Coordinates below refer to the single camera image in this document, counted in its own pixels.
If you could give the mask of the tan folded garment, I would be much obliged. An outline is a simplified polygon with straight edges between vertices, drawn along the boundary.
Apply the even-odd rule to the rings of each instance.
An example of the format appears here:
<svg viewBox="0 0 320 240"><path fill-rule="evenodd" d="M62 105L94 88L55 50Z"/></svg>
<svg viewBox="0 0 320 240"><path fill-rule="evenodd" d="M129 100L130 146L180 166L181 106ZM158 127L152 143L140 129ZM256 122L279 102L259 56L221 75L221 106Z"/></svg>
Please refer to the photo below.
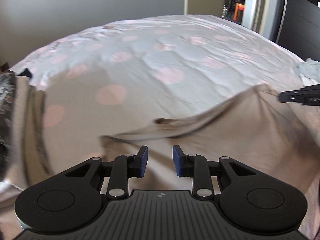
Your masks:
<svg viewBox="0 0 320 240"><path fill-rule="evenodd" d="M17 77L9 169L5 178L24 189L52 175L42 136L46 94Z"/></svg>

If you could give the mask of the pink dotted grey bedspread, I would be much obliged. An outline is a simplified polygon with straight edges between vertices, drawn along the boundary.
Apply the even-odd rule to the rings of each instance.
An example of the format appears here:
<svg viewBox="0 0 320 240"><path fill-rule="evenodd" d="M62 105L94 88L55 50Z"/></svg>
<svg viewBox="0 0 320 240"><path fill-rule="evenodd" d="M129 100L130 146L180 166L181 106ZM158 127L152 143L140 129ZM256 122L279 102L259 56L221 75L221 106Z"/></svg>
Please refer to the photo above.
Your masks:
<svg viewBox="0 0 320 240"><path fill-rule="evenodd" d="M55 175L89 158L112 161L103 135L189 118L258 85L277 95L300 89L299 62L235 23L174 15L83 30L33 51L10 71L46 94L42 136ZM21 231L14 201L24 189L1 181L1 239Z"/></svg>

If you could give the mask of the floral dark folded garment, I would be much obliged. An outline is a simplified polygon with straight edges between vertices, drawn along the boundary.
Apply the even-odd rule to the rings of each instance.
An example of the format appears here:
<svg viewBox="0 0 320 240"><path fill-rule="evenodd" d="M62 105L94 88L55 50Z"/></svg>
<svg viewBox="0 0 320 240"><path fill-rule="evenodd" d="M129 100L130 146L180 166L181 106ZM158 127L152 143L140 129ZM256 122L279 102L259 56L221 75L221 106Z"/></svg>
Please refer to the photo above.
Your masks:
<svg viewBox="0 0 320 240"><path fill-rule="evenodd" d="M1 73L1 181L5 177L8 167L16 83L14 72L7 70Z"/></svg>

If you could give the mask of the orange stool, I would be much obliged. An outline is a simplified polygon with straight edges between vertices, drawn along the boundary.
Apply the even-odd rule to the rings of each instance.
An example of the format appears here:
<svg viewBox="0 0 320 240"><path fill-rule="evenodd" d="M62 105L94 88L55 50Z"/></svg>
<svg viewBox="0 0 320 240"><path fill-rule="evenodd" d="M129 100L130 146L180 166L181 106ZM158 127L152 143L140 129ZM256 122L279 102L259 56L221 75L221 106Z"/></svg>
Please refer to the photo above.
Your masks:
<svg viewBox="0 0 320 240"><path fill-rule="evenodd" d="M233 15L233 21L241 24L242 23L242 16L244 14L245 10L245 5L241 3L236 3L235 4L235 10L234 10L234 15Z"/></svg>

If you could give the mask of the beige t-shirt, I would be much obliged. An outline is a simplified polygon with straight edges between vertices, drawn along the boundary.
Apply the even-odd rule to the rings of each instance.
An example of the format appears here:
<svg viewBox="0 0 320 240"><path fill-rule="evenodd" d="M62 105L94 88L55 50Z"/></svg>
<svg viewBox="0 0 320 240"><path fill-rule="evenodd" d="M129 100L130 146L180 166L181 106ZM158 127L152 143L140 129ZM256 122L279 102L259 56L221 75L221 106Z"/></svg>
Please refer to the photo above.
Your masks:
<svg viewBox="0 0 320 240"><path fill-rule="evenodd" d="M319 107L280 103L268 85L258 85L195 116L156 119L149 126L100 138L105 159L149 149L146 175L131 189L187 187L172 163L172 147L208 160L229 156L304 193L308 211L299 228L308 239L319 231Z"/></svg>

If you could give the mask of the light blue garment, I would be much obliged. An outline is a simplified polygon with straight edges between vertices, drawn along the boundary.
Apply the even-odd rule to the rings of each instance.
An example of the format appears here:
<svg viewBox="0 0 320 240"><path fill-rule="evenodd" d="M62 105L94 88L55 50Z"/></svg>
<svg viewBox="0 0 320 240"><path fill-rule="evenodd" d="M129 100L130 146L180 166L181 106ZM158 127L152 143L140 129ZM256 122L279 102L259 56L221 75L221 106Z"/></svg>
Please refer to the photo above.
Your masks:
<svg viewBox="0 0 320 240"><path fill-rule="evenodd" d="M320 84L320 62L306 59L299 62L294 68L294 73L301 79L304 86Z"/></svg>

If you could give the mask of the black wardrobe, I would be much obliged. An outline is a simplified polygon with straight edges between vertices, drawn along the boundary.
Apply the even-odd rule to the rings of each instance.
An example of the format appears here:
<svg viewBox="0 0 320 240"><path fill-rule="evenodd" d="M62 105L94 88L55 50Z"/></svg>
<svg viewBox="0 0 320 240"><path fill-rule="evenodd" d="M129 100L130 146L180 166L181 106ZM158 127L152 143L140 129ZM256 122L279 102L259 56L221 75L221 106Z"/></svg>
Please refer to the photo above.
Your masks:
<svg viewBox="0 0 320 240"><path fill-rule="evenodd" d="M281 0L275 42L303 60L319 61L319 0Z"/></svg>

